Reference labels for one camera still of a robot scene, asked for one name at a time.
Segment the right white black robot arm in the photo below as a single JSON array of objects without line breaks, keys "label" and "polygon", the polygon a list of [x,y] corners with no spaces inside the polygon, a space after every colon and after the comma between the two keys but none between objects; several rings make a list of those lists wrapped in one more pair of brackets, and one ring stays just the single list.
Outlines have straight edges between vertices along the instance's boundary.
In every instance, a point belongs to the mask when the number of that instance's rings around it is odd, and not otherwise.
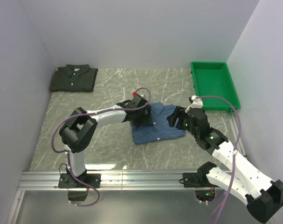
[{"label": "right white black robot arm", "polygon": [[167,117],[170,127],[188,131],[198,146],[223,163],[231,173],[212,162],[198,168],[201,186],[218,186],[238,198],[260,223],[267,223],[283,207],[283,182],[274,181],[234,150],[229,139],[212,128],[203,109],[177,106]]}]

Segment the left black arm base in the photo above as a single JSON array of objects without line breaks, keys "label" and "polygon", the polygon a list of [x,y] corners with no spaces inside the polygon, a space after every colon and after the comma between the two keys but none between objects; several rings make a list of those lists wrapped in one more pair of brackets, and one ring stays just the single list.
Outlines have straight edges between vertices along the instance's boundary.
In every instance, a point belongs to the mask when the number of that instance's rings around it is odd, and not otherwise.
[{"label": "left black arm base", "polygon": [[[100,199],[101,174],[88,174],[85,170],[78,177],[72,175],[72,173],[66,167],[65,173],[59,171],[60,178],[58,182],[58,189],[67,189],[67,197],[69,203],[78,207],[88,207],[95,205]],[[87,199],[89,191],[93,190],[96,193],[96,199],[89,204],[83,204]]]}]

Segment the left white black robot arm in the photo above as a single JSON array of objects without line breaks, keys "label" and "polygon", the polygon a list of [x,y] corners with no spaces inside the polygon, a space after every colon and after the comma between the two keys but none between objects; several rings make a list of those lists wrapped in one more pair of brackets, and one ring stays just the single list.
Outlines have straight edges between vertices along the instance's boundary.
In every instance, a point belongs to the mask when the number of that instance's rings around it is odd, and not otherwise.
[{"label": "left white black robot arm", "polygon": [[96,111],[76,108],[65,121],[59,135],[68,155],[69,182],[76,188],[86,182],[84,151],[91,143],[94,132],[103,126],[130,122],[131,125],[151,126],[151,105],[140,95],[116,105]]}]

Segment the blue checked long sleeve shirt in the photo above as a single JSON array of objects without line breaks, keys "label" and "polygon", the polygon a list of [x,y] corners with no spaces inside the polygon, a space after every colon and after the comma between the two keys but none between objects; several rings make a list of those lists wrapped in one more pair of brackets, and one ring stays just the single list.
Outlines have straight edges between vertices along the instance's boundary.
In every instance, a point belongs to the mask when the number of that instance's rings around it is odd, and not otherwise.
[{"label": "blue checked long sleeve shirt", "polygon": [[167,117],[171,115],[176,106],[163,105],[161,102],[151,105],[152,125],[131,126],[131,134],[135,144],[146,144],[160,140],[172,140],[185,136],[184,130],[170,127]]}]

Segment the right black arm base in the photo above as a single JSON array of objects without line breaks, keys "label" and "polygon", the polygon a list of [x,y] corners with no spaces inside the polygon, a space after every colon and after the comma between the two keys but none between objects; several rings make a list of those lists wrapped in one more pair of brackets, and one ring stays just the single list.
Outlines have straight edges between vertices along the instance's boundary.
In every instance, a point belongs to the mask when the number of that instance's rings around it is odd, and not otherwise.
[{"label": "right black arm base", "polygon": [[208,161],[197,169],[196,173],[186,172],[182,174],[182,178],[179,179],[179,183],[184,188],[207,188],[207,190],[195,190],[195,199],[199,203],[210,204],[220,199],[224,192],[221,192],[218,196],[215,192],[215,185],[211,184],[207,179],[207,174],[210,173],[212,168],[216,168],[217,165]]}]

